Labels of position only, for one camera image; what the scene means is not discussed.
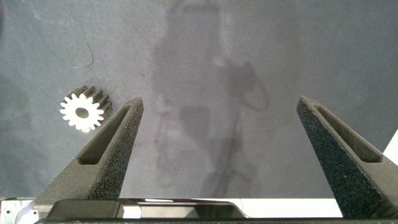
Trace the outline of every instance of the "white surface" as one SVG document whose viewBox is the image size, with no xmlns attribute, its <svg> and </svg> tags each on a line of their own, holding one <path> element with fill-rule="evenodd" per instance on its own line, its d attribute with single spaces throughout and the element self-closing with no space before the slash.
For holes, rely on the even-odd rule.
<svg viewBox="0 0 398 224">
<path fill-rule="evenodd" d="M 343 217 L 333 198 L 200 199 L 234 203 L 249 218 Z"/>
<path fill-rule="evenodd" d="M 384 155 L 398 165 L 398 130 L 384 150 Z"/>
</svg>

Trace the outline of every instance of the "gray mat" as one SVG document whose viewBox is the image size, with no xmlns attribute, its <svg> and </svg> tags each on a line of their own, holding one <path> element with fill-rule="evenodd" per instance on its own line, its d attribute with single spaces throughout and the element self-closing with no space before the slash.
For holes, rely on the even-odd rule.
<svg viewBox="0 0 398 224">
<path fill-rule="evenodd" d="M 300 95 L 387 146 L 397 1 L 178 2 L 3 1 L 0 195 L 36 196 L 93 136 L 59 113 L 83 85 L 143 98 L 122 197 L 331 198 Z"/>
</svg>

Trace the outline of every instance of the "gear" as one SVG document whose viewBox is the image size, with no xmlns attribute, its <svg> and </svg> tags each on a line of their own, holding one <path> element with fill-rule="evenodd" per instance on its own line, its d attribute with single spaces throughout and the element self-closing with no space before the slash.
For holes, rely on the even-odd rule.
<svg viewBox="0 0 398 224">
<path fill-rule="evenodd" d="M 69 120 L 69 125 L 76 126 L 77 130 L 89 132 L 101 123 L 112 112 L 112 102 L 107 94 L 102 95 L 102 90 L 95 91 L 95 87 L 83 86 L 65 97 L 60 110 L 64 120 Z"/>
</svg>

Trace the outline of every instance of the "gear hole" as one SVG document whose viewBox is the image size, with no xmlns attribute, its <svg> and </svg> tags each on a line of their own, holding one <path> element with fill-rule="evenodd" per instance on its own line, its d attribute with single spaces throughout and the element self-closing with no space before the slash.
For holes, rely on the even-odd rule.
<svg viewBox="0 0 398 224">
<path fill-rule="evenodd" d="M 84 108 L 77 108 L 75 113 L 79 118 L 88 118 L 88 111 Z"/>
</svg>

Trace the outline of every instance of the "black foam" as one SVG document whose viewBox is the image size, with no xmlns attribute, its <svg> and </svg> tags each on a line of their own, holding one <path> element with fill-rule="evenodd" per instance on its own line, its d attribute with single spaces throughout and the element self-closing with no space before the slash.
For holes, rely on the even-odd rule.
<svg viewBox="0 0 398 224">
<path fill-rule="evenodd" d="M 345 218 L 371 217 L 380 207 L 383 196 L 338 142 L 336 133 L 332 134 L 333 128 L 317 113 L 316 107 L 321 106 L 301 97 L 297 113 L 326 179 Z"/>
</svg>

